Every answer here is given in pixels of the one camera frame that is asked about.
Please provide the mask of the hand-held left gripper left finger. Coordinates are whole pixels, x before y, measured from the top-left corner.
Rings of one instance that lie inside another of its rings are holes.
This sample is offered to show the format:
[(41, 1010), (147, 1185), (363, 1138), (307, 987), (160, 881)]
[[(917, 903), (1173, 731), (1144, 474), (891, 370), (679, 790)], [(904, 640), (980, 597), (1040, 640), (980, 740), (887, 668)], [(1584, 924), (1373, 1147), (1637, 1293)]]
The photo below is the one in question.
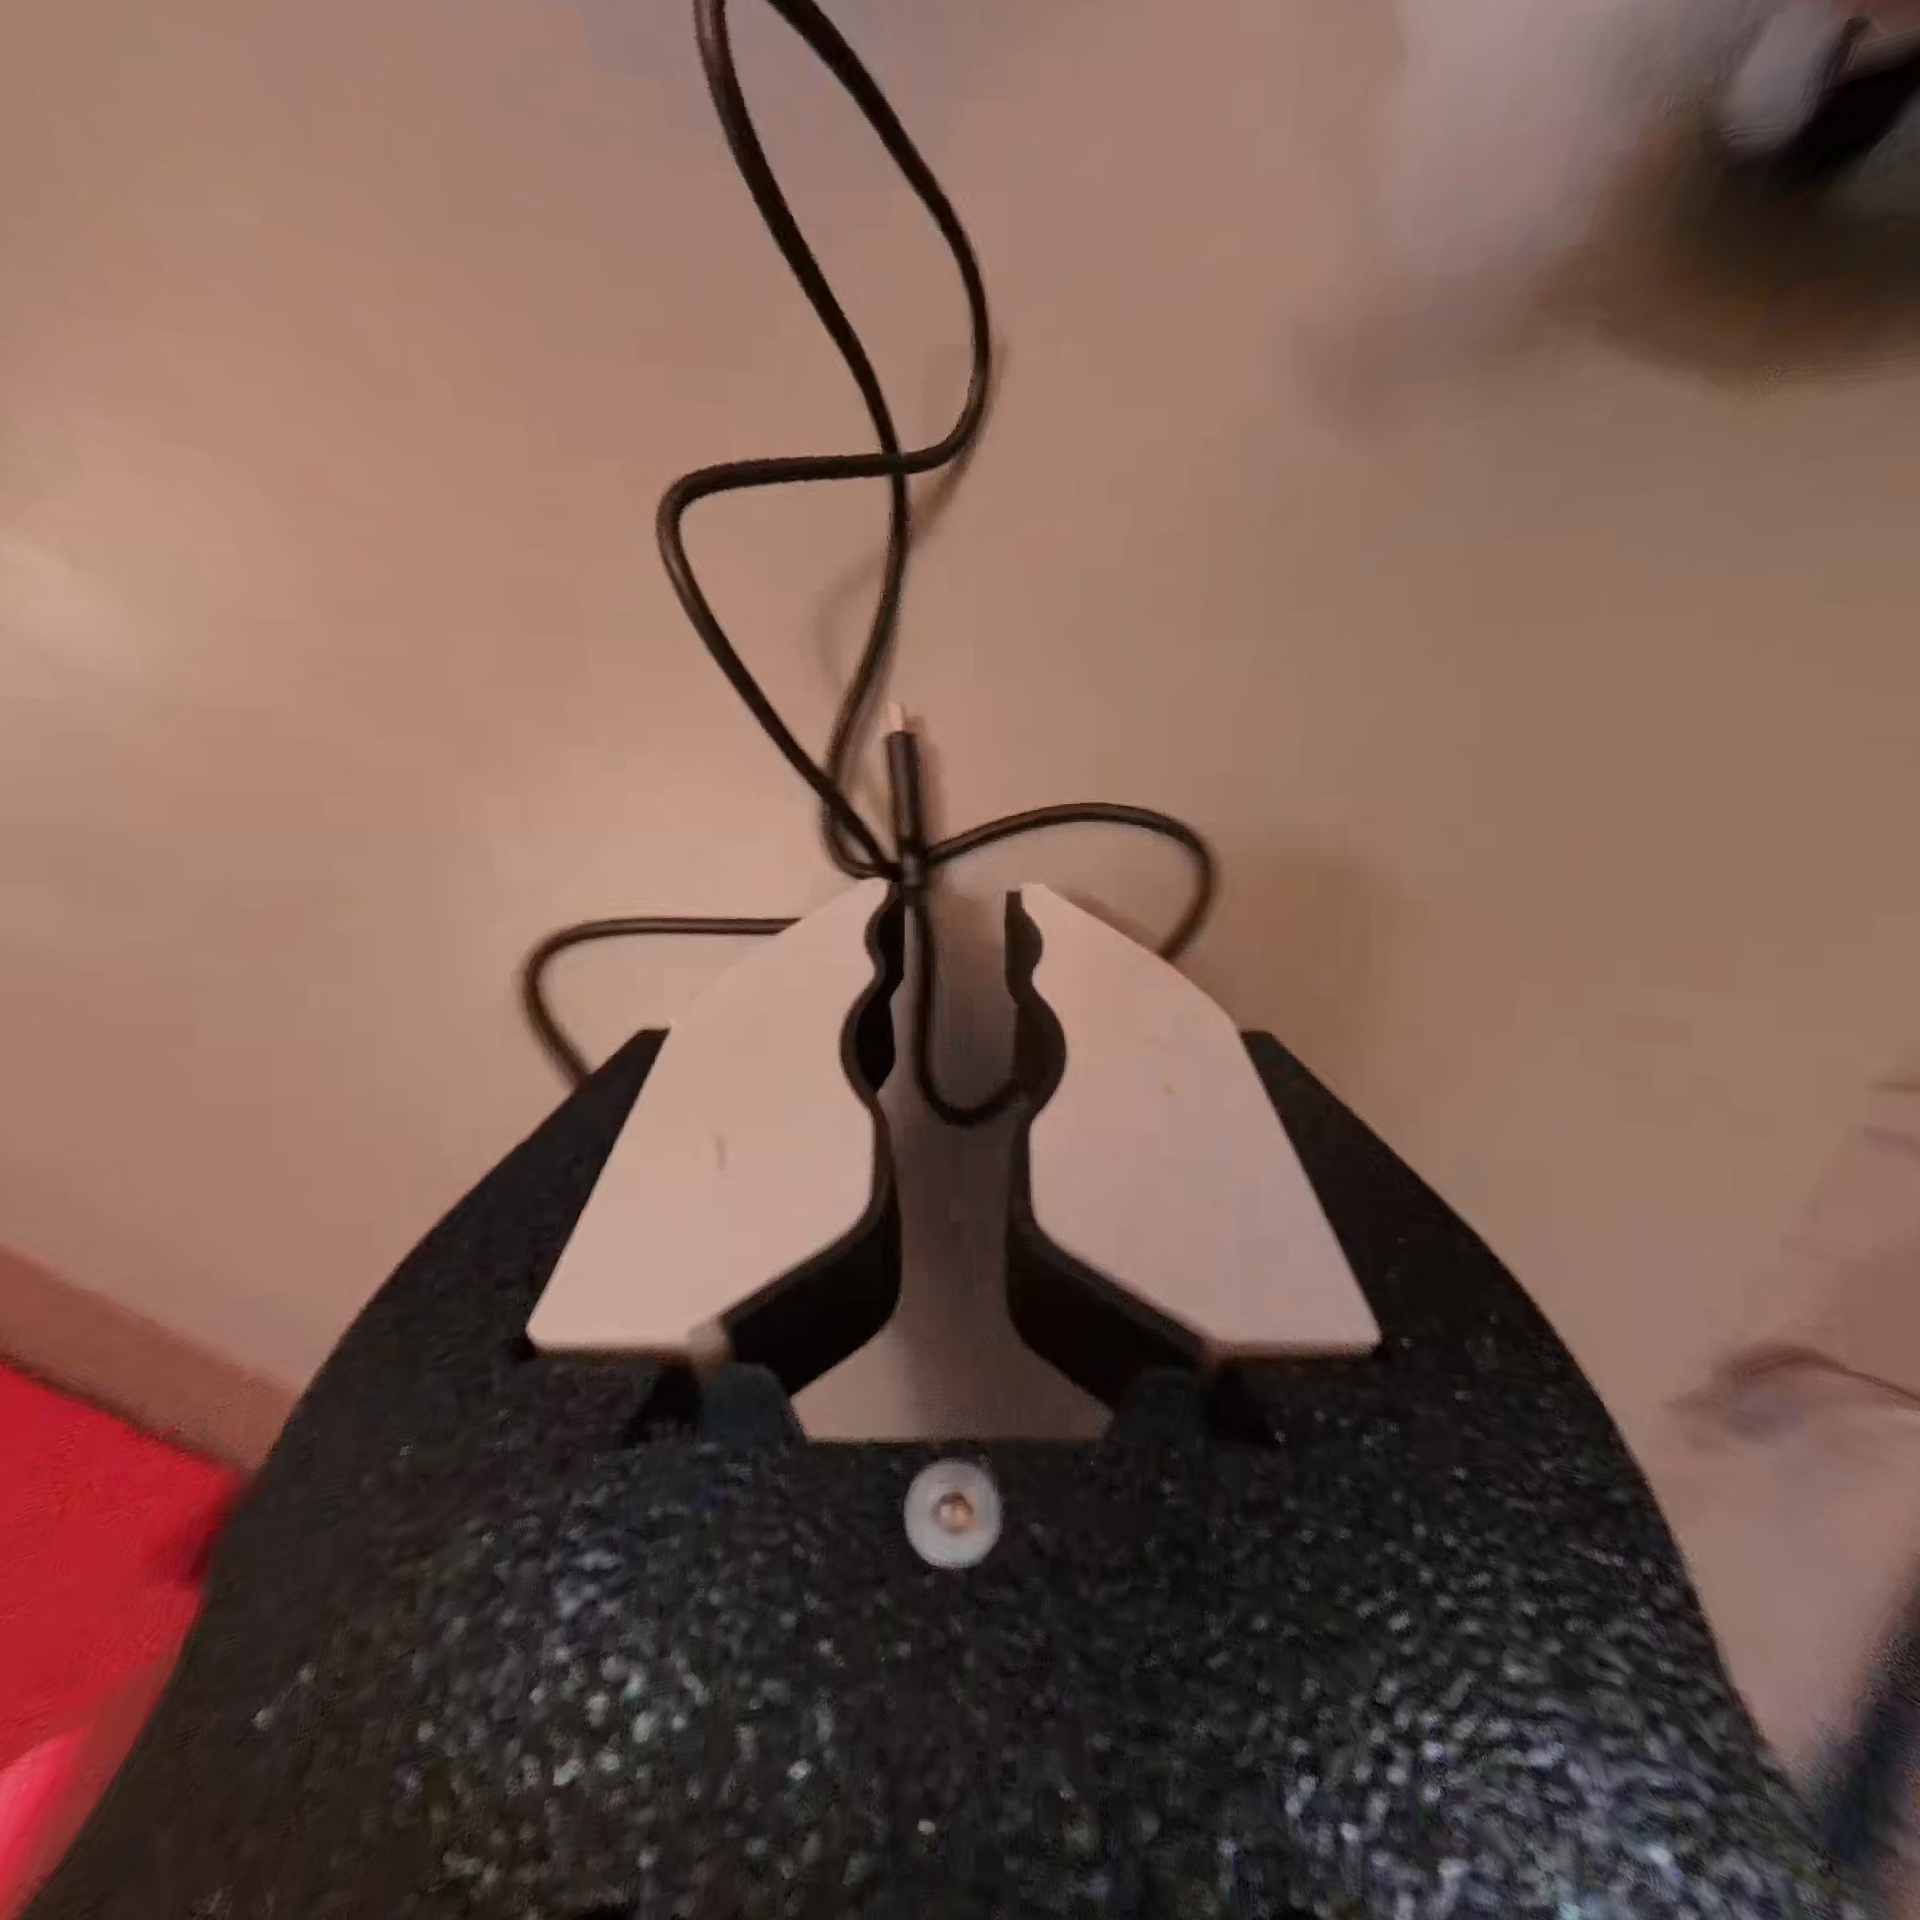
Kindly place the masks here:
[(904, 905), (863, 881), (696, 997), (530, 1314), (536, 1351), (803, 1388), (891, 1320), (901, 977)]

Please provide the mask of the red plastic bin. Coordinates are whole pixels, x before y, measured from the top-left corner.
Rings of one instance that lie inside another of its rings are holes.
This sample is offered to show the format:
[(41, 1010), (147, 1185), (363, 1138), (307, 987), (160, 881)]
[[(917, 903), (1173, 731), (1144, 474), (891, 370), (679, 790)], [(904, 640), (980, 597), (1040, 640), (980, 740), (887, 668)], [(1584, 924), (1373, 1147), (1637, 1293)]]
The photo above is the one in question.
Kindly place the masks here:
[(154, 1714), (243, 1475), (4, 1368), (4, 1914)]

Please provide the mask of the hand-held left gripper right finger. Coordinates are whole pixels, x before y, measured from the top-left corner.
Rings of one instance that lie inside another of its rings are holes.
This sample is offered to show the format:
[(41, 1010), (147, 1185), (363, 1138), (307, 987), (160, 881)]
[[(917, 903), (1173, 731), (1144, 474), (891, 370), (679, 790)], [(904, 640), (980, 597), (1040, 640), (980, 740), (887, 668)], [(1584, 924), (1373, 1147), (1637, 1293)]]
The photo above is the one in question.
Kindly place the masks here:
[(1377, 1314), (1234, 1021), (1047, 885), (1010, 895), (1003, 957), (1021, 1340), (1097, 1403), (1159, 1373), (1373, 1358)]

